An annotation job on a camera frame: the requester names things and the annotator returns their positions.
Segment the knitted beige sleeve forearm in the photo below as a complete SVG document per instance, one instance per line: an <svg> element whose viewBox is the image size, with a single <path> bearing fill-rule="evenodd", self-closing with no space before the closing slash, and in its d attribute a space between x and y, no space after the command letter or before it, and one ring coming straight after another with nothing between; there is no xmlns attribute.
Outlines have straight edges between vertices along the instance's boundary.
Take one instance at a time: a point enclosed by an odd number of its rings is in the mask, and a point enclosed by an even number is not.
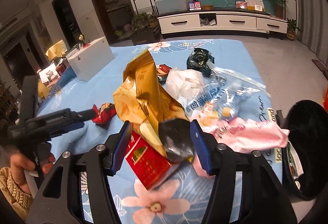
<svg viewBox="0 0 328 224"><path fill-rule="evenodd" d="M10 168L1 168L1 191L16 214L24 221L33 203L33 197L24 193L13 181Z"/></svg>

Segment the person's left hand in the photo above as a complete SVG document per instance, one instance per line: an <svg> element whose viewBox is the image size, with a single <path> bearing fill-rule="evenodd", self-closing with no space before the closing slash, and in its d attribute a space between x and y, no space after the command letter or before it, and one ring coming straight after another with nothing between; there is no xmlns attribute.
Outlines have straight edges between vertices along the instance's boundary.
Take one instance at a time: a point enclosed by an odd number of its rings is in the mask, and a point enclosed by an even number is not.
<svg viewBox="0 0 328 224"><path fill-rule="evenodd" d="M25 177L25 171L33 171L36 165L21 153L16 153L11 156L10 170L12 179L21 191L26 194L31 194L30 188Z"/></svg>

